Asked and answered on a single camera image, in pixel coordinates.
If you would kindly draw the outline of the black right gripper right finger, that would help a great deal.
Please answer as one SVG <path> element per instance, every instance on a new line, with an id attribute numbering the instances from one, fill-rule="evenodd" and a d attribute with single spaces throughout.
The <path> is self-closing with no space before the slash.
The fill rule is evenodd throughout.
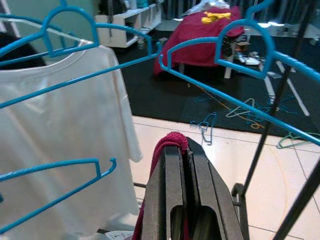
<path id="1" fill-rule="evenodd" d="M 203 147 L 188 139 L 186 173 L 193 197 L 188 223 L 193 240 L 248 240 L 249 224 L 244 186 L 229 189 Z"/>

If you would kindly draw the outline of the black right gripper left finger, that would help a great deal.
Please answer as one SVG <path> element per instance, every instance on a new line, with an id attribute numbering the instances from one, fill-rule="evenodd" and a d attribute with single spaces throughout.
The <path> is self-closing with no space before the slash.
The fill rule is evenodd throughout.
<path id="1" fill-rule="evenodd" d="M 146 185 L 140 240 L 183 240 L 187 200 L 183 158 L 176 146 L 162 149 Z"/>

